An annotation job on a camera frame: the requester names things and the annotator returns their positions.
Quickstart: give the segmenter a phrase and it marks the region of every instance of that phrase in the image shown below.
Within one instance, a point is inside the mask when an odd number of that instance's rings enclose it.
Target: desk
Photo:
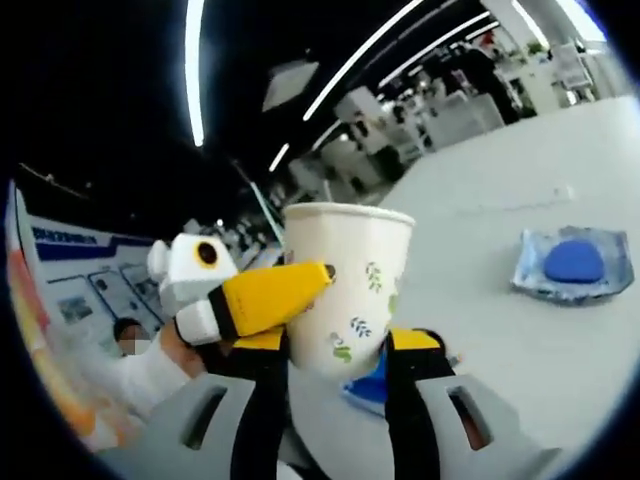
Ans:
[[[396,323],[439,332],[463,354],[458,373],[515,406],[543,446],[579,452],[618,405],[640,352],[640,282],[588,308],[514,293],[519,234],[625,229],[640,271],[639,126],[632,97],[525,120],[420,160],[381,204],[417,220]],[[573,199],[556,193],[566,185]],[[290,380],[294,425],[331,478],[392,478],[372,463],[392,462],[384,422],[354,410],[353,435],[332,436],[335,389]]]

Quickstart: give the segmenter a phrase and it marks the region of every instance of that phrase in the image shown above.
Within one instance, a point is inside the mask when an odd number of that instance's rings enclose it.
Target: black circle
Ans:
[[[218,261],[218,252],[210,243],[202,242],[198,245],[198,255],[200,260],[207,265],[214,265]]]

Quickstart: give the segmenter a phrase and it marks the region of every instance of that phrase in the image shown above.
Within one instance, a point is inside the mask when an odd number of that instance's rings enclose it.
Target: white paper cup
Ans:
[[[287,263],[318,261],[334,283],[287,325],[291,360],[335,380],[377,364],[415,221],[381,208],[303,203],[284,210]]]

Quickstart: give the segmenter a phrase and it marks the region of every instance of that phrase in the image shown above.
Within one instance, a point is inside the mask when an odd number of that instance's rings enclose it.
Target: blue sponge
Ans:
[[[560,283],[596,283],[604,277],[598,249],[585,240],[559,243],[547,255],[543,268],[549,280]]]

